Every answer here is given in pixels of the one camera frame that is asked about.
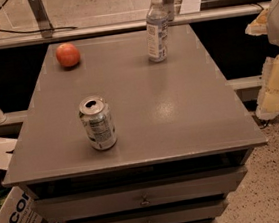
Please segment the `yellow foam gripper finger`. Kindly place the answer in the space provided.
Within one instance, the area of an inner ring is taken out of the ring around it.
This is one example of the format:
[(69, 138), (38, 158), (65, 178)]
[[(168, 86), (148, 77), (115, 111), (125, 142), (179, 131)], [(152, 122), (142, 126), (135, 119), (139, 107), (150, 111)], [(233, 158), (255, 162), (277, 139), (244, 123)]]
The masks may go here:
[(279, 115), (279, 54), (266, 58), (262, 69), (262, 88), (255, 114), (260, 120), (273, 120)]
[(245, 33), (252, 36), (266, 35), (267, 34), (267, 15), (268, 9), (261, 11), (259, 15), (251, 23), (247, 25)]

